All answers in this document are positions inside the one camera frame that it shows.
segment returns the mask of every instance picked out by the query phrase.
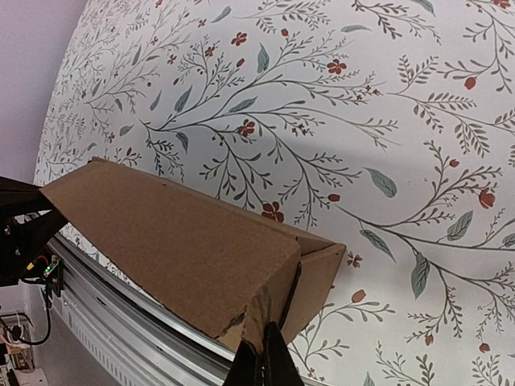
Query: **cardboard flap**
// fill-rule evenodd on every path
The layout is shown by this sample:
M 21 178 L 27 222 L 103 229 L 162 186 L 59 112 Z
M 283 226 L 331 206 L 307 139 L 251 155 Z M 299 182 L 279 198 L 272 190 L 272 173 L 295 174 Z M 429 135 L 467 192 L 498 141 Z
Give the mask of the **cardboard flap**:
M 128 277 L 212 338 L 300 260 L 295 240 L 238 208 L 111 162 L 94 160 L 41 191 Z
M 322 309 L 344 252 L 344 245 L 334 244 L 303 257 L 299 282 L 282 327 L 286 343 L 290 343 Z
M 103 158 L 96 158 L 96 157 L 93 158 L 92 162 L 110 163 L 109 161 L 106 161 Z M 234 205 L 232 205 L 230 203 L 226 203 L 219 199 L 215 199 L 214 197 L 211 197 L 209 195 L 205 195 L 198 191 L 194 191 L 194 190 L 190 189 L 189 187 L 185 187 L 184 185 L 179 185 L 179 184 L 173 183 L 173 182 L 165 180 L 165 179 L 162 179 L 162 180 L 167 181 L 167 183 L 173 184 L 174 188 L 177 190 L 187 192 L 189 195 L 193 195 L 193 196 L 197 197 L 198 199 L 202 199 L 203 201 L 209 202 L 213 205 L 217 205 L 218 207 L 225 207 L 228 210 L 230 210 L 234 215 L 242 216 L 242 217 L 246 218 L 247 220 L 251 220 L 253 222 L 260 223 L 261 225 L 263 225 L 267 228 L 273 229 L 276 232 L 280 232 L 283 235 L 286 235 L 290 238 L 297 240 L 297 243 L 300 246 L 300 254 L 302 256 L 307 255 L 308 253 L 319 251 L 320 249 L 327 248 L 331 245 L 334 245 L 333 241 L 324 239 L 323 237 L 313 235 L 309 232 L 291 227 L 290 225 L 287 225 L 287 224 L 281 224 L 281 223 L 278 223 L 275 221 L 270 221 L 270 219 L 267 219 L 266 217 L 260 216 L 251 211 L 246 211 L 245 209 L 242 209 L 240 207 L 235 207 Z

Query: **torn cardboard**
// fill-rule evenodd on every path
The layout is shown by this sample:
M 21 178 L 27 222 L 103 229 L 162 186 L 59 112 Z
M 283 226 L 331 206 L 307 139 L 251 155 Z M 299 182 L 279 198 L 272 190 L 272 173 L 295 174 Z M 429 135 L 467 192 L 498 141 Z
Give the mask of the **torn cardboard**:
M 316 316 L 344 246 L 166 179 L 100 159 L 41 192 L 93 245 L 167 309 L 235 351 L 259 354 L 301 273 L 282 335 Z

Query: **red berry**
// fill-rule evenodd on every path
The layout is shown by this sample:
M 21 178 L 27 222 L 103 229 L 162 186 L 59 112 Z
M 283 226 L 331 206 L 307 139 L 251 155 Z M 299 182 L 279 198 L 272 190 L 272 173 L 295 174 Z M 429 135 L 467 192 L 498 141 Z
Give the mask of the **red berry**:
M 485 352 L 489 352 L 490 351 L 490 346 L 488 345 L 488 343 L 482 343 L 480 345 L 480 351 L 484 354 Z
M 435 341 L 435 337 L 433 335 L 428 335 L 425 340 L 426 346 L 430 346 Z
M 333 193 L 333 194 L 328 196 L 328 199 L 332 203 L 337 203 L 338 201 L 340 201 L 340 195 L 337 195 L 337 194 Z
M 351 300 L 353 303 L 359 303 L 363 299 L 365 299 L 365 296 L 367 296 L 366 292 L 364 290 L 360 289 L 359 291 L 357 291 L 353 294 L 353 296 L 351 297 Z
M 476 78 L 470 77 L 465 80 L 465 88 L 467 90 L 472 90 L 476 86 Z

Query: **leaf pattern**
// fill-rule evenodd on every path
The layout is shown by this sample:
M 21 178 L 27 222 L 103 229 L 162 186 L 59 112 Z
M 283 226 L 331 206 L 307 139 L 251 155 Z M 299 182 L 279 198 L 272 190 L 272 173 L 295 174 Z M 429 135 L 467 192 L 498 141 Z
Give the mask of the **leaf pattern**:
M 397 194 L 397 186 L 395 182 L 390 178 L 386 177 L 379 170 L 369 169 L 366 170 L 370 173 L 370 177 L 372 178 L 373 184 L 379 188 L 380 191 L 384 193 L 386 197 L 392 199 Z
M 86 5 L 36 183 L 101 157 L 346 244 L 289 346 L 321 384 L 513 383 L 513 0 L 126 3 Z
M 395 257 L 393 257 L 392 253 L 390 252 L 388 245 L 383 241 L 382 238 L 380 238 L 378 235 L 376 235 L 372 231 L 360 231 L 360 234 L 368 239 L 370 241 L 370 244 L 372 244 L 377 249 L 381 250 L 382 252 L 386 253 L 390 258 L 395 261 Z
M 427 277 L 429 276 L 431 265 L 420 252 L 415 254 L 415 258 L 416 265 L 411 273 L 411 289 L 413 290 L 413 295 L 416 299 L 426 288 Z
M 457 241 L 465 236 L 465 233 L 467 233 L 468 227 L 472 222 L 472 215 L 473 212 L 468 211 L 449 227 L 447 230 L 447 239 L 449 241 Z
M 262 73 L 266 70 L 268 70 L 268 66 L 270 65 L 270 57 L 268 56 L 268 52 L 266 52 L 266 49 L 263 47 L 262 44 L 260 44 L 259 53 L 257 54 L 257 72 Z
M 192 87 L 193 86 L 190 86 L 190 88 L 186 90 L 183 95 L 180 96 L 177 102 L 175 102 L 174 110 L 177 113 L 181 113 L 184 110 L 184 107 L 187 104 L 187 100 L 189 99 L 190 94 L 192 93 Z
M 223 18 L 226 18 L 227 16 L 229 16 L 229 14 L 231 13 L 231 7 L 230 6 L 226 6 L 224 8 L 224 10 L 221 12 L 221 14 L 219 14 L 218 16 L 216 16 L 212 21 L 211 23 L 218 23 L 220 20 L 222 20 Z

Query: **white wall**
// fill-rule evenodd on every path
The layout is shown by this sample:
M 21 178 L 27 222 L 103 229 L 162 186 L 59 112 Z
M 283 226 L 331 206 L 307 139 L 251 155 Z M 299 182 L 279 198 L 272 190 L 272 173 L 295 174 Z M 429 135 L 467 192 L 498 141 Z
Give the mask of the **white wall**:
M 31 182 L 60 62 L 86 0 L 0 0 L 0 175 Z M 2 312 L 21 287 L 0 289 Z

